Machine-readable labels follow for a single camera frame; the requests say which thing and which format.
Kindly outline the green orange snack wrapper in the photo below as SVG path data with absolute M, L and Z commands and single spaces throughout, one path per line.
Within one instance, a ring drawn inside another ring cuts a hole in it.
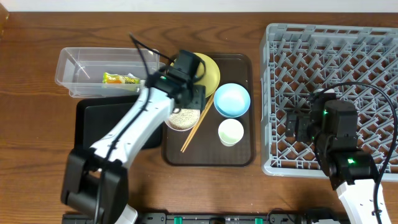
M 140 82 L 141 80 L 131 73 L 118 75 L 105 72 L 103 74 L 103 83 L 106 84 L 140 84 Z

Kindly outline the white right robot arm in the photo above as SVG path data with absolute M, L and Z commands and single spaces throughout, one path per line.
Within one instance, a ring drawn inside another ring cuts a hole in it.
M 390 223 L 381 172 L 372 156 L 358 147 L 358 112 L 335 93 L 313 96 L 309 113 L 287 112 L 285 134 L 312 143 L 315 157 L 338 194 L 351 223 Z

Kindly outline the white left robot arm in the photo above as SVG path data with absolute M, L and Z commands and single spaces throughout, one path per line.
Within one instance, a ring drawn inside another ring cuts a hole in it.
M 67 158 L 60 200 L 94 223 L 135 223 L 128 204 L 128 171 L 152 133 L 175 108 L 203 110 L 205 87 L 197 75 L 204 61 L 181 50 L 176 59 L 148 74 L 137 101 L 117 125 L 89 148 L 74 147 Z

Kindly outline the grey dishwasher rack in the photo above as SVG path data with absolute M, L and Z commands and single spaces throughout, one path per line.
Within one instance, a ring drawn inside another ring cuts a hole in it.
M 383 179 L 397 180 L 397 155 L 386 159 L 397 109 L 397 29 L 270 24 L 260 44 L 261 167 L 269 176 L 322 178 L 314 146 L 285 135 L 286 113 L 308 113 L 308 95 L 334 86 L 358 111 L 358 144 Z

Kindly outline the black waste tray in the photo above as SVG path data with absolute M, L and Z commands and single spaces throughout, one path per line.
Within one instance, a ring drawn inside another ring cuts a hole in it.
M 138 96 L 89 98 L 76 106 L 74 147 L 88 149 L 108 134 L 137 101 Z

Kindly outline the clear plastic waste bin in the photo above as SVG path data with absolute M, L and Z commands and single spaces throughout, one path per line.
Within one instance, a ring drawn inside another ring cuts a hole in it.
M 69 89 L 74 98 L 101 98 L 138 95 L 131 85 L 103 83 L 103 74 L 127 75 L 146 79 L 142 62 L 149 72 L 164 66 L 160 57 L 147 49 L 109 47 L 66 47 L 61 50 L 55 73 L 55 83 Z

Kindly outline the yellow plate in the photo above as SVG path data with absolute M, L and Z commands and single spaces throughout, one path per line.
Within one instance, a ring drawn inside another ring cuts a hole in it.
M 215 61 L 211 59 L 209 56 L 201 53 L 195 53 L 195 54 L 198 55 L 201 59 L 203 59 L 206 65 L 205 76 L 199 82 L 197 82 L 197 84 L 204 85 L 206 87 L 205 98 L 208 98 L 209 96 L 211 96 L 212 93 L 215 92 L 220 82 L 220 70 Z M 176 55 L 174 55 L 172 58 L 169 59 L 168 66 L 173 65 L 172 61 L 175 59 L 175 56 Z M 158 89 L 167 92 L 168 97 L 170 97 L 168 94 L 168 90 L 170 90 L 170 87 L 171 87 L 170 82 L 168 82 L 166 79 L 162 80 L 162 83 L 157 85 Z

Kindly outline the light blue bowl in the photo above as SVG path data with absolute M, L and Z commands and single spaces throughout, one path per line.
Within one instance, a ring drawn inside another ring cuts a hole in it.
M 237 118 L 248 111 L 251 99 L 245 87 L 236 83 L 227 83 L 215 91 L 213 103 L 220 115 L 225 118 Z

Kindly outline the white cup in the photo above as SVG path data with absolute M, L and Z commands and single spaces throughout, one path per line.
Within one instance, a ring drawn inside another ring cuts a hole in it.
M 218 127 L 218 136 L 224 146 L 231 147 L 244 135 L 243 125 L 236 119 L 226 119 Z

